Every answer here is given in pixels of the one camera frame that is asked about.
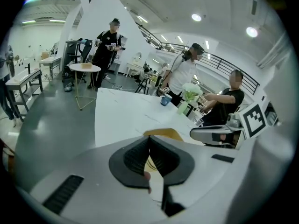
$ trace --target office chair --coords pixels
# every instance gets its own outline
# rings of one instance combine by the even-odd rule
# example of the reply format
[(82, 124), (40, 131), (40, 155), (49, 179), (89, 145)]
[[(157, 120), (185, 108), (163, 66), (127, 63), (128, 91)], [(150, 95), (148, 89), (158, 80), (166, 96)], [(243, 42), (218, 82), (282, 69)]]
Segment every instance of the office chair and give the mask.
[[(74, 61), (75, 63), (78, 63), (78, 57), (81, 57), (81, 63), (85, 63), (87, 61), (88, 54), (93, 47), (92, 40), (84, 39), (84, 40), (78, 40), (78, 41), (67, 41), (66, 43), (69, 47), (71, 47), (73, 45), (76, 46), (75, 54), (66, 52), (68, 54), (69, 61)], [(82, 51), (80, 49), (81, 44), (85, 45)], [(86, 80), (83, 79), (83, 74), (84, 74), (83, 72), (77, 72), (77, 79), (83, 80), (84, 83), (86, 83)], [(71, 71), (68, 65), (65, 65), (62, 82), (64, 82), (68, 78), (74, 79), (75, 72)]]

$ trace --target ceiling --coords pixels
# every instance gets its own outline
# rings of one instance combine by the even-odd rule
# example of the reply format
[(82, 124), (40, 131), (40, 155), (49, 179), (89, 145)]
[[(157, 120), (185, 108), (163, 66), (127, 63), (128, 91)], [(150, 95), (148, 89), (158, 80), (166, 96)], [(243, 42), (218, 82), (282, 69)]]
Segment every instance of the ceiling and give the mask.
[[(282, 35), (284, 29), (276, 12), (265, 0), (120, 0), (133, 19), (164, 41), (165, 33), (195, 34), (214, 39), (249, 55), (262, 59)], [(191, 19), (199, 14), (200, 22)], [(136, 15), (145, 18), (140, 21)], [(258, 30), (258, 37), (246, 34), (247, 27)]]
[[(209, 40), (210, 52), (214, 53), (217, 44), (223, 43), (261, 60), (280, 38), (284, 29), (275, 11), (265, 0), (256, 1), (256, 12), (252, 14), (253, 0), (120, 0), (127, 7), (133, 19), (152, 32), (159, 40), (164, 35), (167, 42), (178, 43), (177, 35), (184, 45), (197, 41), (205, 47)], [(49, 22), (49, 18), (65, 20), (68, 13), (80, 0), (39, 0), (25, 4), (15, 22), (37, 20)], [(75, 25), (83, 14), (81, 10)], [(191, 19), (199, 14), (200, 22)], [(137, 15), (148, 23), (140, 21)], [(249, 37), (245, 30), (254, 27), (258, 37)]]
[[(19, 12), (15, 23), (36, 20), (39, 23), (49, 22), (49, 19), (65, 20), (68, 13), (80, 3), (80, 0), (38, 0), (27, 3)], [(81, 10), (75, 20), (79, 23), (83, 11)]]

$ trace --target shelf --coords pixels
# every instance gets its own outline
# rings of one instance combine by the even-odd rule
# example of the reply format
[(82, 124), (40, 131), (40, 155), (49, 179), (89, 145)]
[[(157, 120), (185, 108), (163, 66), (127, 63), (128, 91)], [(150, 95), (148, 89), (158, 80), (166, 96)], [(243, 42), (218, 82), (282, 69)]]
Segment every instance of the shelf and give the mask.
[[(29, 98), (33, 95), (33, 93), (39, 88), (39, 85), (33, 85), (29, 86), (26, 93), (23, 95), (25, 102), (29, 100)], [(24, 105), (21, 95), (18, 96), (18, 98), (15, 99), (15, 104), (16, 105)]]

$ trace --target staircase railing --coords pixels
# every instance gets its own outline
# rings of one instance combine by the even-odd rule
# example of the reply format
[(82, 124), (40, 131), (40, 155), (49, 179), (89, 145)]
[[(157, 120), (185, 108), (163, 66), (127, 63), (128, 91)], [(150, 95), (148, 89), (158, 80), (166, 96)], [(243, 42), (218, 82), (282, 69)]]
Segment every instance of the staircase railing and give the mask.
[[(163, 50), (168, 51), (171, 53), (182, 53), (184, 50), (188, 50), (190, 47), (180, 44), (171, 44), (171, 43), (165, 43), (161, 42), (158, 38), (156, 38), (151, 32), (149, 32), (147, 29), (145, 29), (142, 25), (138, 24), (142, 35), (145, 37), (145, 40), (151, 44), (153, 47), (155, 47), (157, 50)], [(219, 70), (224, 77), (229, 79), (229, 76), (233, 70), (240, 70), (243, 73), (243, 82), (242, 86), (246, 90), (248, 90), (252, 95), (255, 94), (256, 89), (260, 85), (252, 76), (247, 74), (245, 71), (240, 69), (239, 67), (235, 66), (231, 62), (222, 59), (219, 56), (213, 55), (208, 52), (204, 52), (203, 57), (199, 60), (199, 64), (205, 64), (208, 65), (214, 69)]]

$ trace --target white t-shirt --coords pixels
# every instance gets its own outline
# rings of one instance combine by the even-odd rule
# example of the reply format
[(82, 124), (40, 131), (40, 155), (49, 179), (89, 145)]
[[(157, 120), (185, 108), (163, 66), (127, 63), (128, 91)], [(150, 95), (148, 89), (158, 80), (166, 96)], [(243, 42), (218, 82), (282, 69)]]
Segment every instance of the white t-shirt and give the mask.
[(191, 60), (183, 61), (180, 57), (177, 58), (171, 70), (172, 74), (168, 82), (170, 90), (178, 95), (183, 91), (183, 84), (190, 83), (193, 76), (198, 74), (196, 63)]
[(164, 77), (164, 75), (165, 75), (165, 73), (166, 73), (166, 70), (167, 70), (167, 66), (164, 66), (164, 67), (160, 70), (160, 72), (159, 72), (159, 76), (160, 76), (160, 77)]

